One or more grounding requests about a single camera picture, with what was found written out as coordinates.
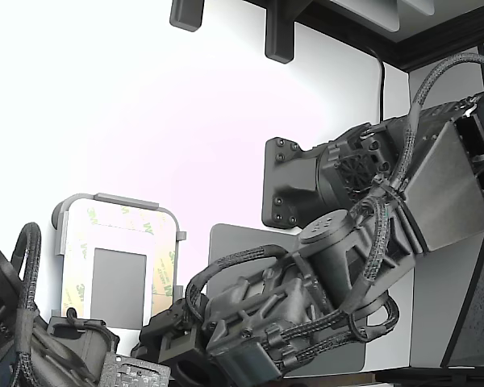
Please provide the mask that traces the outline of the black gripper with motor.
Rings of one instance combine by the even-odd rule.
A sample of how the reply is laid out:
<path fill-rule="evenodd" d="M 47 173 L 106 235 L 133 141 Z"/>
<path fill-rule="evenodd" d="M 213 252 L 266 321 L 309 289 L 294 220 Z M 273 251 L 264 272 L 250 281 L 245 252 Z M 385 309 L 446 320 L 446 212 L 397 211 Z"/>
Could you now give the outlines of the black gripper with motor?
<path fill-rule="evenodd" d="M 206 363 L 233 383 L 265 383 L 316 356 L 391 332 L 399 308 L 389 288 L 414 265 L 401 210 L 335 210 L 299 234 L 292 252 L 235 280 L 208 302 L 204 331 L 185 299 L 153 315 L 141 343 L 161 338 L 158 361 Z"/>

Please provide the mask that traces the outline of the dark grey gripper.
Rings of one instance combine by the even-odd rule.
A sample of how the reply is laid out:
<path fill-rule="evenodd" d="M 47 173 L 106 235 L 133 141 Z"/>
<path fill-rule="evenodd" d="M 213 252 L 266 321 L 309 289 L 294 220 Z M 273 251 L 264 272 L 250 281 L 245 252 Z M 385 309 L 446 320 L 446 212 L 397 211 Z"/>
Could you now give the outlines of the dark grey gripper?
<path fill-rule="evenodd" d="M 22 289 L 22 260 L 9 261 L 0 251 L 0 386 L 32 386 L 20 375 L 16 363 L 16 308 Z M 31 338 L 31 362 L 39 386 L 97 386 L 104 360 L 115 353 L 119 337 L 102 320 L 86 320 L 69 310 L 63 317 L 45 322 L 35 316 Z"/>

